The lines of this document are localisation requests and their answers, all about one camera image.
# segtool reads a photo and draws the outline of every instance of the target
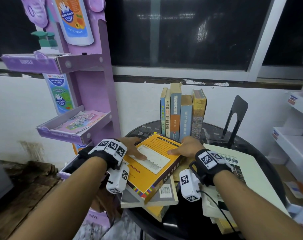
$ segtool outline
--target person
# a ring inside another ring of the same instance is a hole
[[[138,137],[119,139],[127,154],[146,160],[138,152]],[[192,137],[185,137],[182,145],[168,151],[170,155],[195,157],[203,145]],[[71,240],[90,208],[107,170],[104,159],[93,156],[54,190],[9,240]],[[213,175],[213,183],[226,203],[239,230],[247,240],[303,240],[303,228],[292,218],[249,189],[233,173],[222,170]]]

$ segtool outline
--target forearm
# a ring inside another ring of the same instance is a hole
[[[231,172],[219,172],[213,182],[246,239],[303,240],[301,226]]]
[[[106,170],[103,159],[88,159],[37,207],[10,240],[73,239]]]

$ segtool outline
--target wall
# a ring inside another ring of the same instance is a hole
[[[159,119],[159,97],[165,86],[169,84],[115,82],[122,136]],[[225,126],[235,96],[246,100],[248,110],[238,135],[265,155],[273,141],[272,127],[281,126],[290,109],[287,90],[183,85],[182,93],[190,94],[192,88],[202,88],[207,96],[204,121],[220,127]],[[35,129],[55,116],[44,79],[0,76],[0,159],[25,162],[33,157],[63,167],[74,157],[72,145],[40,137]],[[229,130],[235,121],[234,116]]]

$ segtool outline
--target person's left hand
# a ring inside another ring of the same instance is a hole
[[[140,142],[140,138],[138,137],[122,137],[118,139],[121,143],[123,143],[127,147],[127,155],[134,155],[137,159],[145,161],[147,157],[141,154],[137,147],[135,146],[136,142]]]

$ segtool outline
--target window glass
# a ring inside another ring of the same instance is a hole
[[[247,70],[271,0],[106,0],[114,66]]]
[[[303,65],[303,0],[287,0],[263,65]]]
[[[21,0],[0,0],[0,56],[40,49],[38,38],[30,34],[34,31],[35,25],[26,16]]]

